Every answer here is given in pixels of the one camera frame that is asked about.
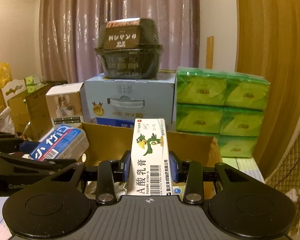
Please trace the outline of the white ointment box with bird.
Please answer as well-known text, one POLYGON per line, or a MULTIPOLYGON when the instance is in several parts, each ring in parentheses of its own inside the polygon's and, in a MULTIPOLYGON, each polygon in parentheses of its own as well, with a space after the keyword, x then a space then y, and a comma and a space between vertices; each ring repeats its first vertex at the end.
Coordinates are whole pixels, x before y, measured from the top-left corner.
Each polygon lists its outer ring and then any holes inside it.
POLYGON ((172 194, 164 119, 135 120, 127 194, 130 196, 172 194))

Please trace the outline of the blue toothpick plastic box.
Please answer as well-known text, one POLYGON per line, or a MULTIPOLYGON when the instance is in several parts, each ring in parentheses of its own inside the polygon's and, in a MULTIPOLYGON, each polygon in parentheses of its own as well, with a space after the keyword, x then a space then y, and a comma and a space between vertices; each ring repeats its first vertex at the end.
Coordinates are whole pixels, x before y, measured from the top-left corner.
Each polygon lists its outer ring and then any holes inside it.
POLYGON ((36 161, 49 159, 78 160, 89 147, 89 141, 83 129, 59 125, 29 154, 36 161))

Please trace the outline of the large cardboard sorting box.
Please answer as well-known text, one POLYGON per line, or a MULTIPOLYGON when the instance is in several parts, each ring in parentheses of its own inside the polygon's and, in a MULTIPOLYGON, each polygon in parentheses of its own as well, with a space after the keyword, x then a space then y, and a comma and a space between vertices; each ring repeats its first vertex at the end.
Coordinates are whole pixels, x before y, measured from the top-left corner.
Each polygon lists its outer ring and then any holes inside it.
POLYGON ((166 131, 161 119, 136 120, 134 128, 103 126, 83 123, 89 148, 86 151, 88 166, 110 159, 120 159, 127 150, 128 195, 171 195, 172 185, 186 181, 182 174, 175 177, 169 151, 173 151, 181 163, 188 167, 194 161, 213 167, 222 160, 217 139, 166 131))

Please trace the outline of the crumpled white plastic bag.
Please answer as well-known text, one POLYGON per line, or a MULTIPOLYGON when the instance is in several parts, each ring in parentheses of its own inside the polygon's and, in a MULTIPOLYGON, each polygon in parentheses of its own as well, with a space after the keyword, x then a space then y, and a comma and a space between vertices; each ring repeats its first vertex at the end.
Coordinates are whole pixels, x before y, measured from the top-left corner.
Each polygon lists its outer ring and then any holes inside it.
POLYGON ((10 107, 0 113, 0 132, 16 135, 10 107))

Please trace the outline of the brown cardboard carton left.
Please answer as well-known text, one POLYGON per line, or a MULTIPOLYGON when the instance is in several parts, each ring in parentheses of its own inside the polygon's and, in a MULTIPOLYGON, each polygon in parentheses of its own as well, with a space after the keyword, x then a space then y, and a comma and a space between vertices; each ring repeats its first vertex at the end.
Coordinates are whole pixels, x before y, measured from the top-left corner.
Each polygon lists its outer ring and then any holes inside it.
POLYGON ((47 81, 36 85, 26 85, 26 92, 8 101, 17 135, 37 141, 52 128, 46 93, 53 86, 67 83, 67 81, 47 81))

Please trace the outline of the dark blue flat box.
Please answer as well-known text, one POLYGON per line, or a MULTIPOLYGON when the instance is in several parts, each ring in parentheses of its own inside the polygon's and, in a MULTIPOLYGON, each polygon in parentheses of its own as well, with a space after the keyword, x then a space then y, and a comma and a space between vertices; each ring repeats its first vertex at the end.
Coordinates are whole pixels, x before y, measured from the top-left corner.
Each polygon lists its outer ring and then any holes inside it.
POLYGON ((105 125, 105 126, 134 128, 134 121, 130 121, 130 120, 93 118, 91 123, 98 124, 98 125, 105 125))

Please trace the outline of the white cutout card box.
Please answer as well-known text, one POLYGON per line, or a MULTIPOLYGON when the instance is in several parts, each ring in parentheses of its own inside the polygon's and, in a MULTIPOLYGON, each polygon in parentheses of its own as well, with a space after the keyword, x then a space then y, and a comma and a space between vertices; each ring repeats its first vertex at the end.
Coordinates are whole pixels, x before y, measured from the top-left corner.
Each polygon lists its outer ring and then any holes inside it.
POLYGON ((5 87, 1 89, 6 106, 8 106, 8 101, 20 93, 26 92, 26 85, 24 79, 14 79, 9 81, 5 87))

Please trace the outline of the checked tablecloth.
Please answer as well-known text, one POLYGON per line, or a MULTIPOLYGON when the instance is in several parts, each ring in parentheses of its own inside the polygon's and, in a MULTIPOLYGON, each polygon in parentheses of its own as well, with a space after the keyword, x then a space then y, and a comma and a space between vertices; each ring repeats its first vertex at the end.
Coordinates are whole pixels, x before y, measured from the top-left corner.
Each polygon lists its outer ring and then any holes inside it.
POLYGON ((222 161, 264 183, 264 178, 254 158, 223 157, 222 161))

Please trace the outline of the white humidifier product box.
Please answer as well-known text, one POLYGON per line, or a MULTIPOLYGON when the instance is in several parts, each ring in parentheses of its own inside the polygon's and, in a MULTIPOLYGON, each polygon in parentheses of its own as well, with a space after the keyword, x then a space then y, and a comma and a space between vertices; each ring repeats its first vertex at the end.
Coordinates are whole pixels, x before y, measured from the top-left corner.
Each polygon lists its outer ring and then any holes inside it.
POLYGON ((46 102, 53 127, 61 124, 77 126, 84 121, 82 89, 82 82, 57 85, 49 89, 46 102))

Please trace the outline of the green tissue pack bundle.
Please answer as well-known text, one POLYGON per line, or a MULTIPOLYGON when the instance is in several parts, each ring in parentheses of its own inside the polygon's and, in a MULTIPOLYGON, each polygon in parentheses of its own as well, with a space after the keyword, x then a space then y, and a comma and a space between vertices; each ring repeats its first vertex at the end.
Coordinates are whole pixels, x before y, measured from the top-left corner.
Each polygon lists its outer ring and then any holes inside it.
POLYGON ((179 67, 175 129, 214 136, 223 157, 250 158, 260 135, 270 83, 238 72, 179 67))

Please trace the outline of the light blue milk carton box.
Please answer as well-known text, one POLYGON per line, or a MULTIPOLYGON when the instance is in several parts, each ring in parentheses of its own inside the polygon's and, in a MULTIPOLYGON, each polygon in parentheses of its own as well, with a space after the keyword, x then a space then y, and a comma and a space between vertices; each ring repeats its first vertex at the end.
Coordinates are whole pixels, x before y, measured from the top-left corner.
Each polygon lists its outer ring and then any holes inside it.
POLYGON ((175 74, 159 72, 154 79, 107 79, 104 74, 84 82, 90 118, 100 124, 136 118, 173 121, 175 74))

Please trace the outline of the black instant meal bowl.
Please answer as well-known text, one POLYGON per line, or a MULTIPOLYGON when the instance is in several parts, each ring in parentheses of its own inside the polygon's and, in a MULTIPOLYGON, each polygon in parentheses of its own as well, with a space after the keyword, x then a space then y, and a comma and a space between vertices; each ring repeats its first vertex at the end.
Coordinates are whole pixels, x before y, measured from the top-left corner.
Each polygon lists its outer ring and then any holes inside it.
POLYGON ((156 78, 163 50, 155 21, 137 17, 103 23, 95 53, 105 77, 139 80, 156 78))

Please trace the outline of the pink curtain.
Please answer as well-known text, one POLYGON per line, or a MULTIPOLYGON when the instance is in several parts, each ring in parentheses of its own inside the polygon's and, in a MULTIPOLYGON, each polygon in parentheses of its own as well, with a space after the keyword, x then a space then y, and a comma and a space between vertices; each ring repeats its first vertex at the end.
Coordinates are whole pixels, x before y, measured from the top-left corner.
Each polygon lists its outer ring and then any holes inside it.
POLYGON ((95 53, 100 30, 153 20, 163 47, 160 68, 197 67, 199 0, 40 0, 39 41, 43 76, 83 82, 102 72, 95 53))

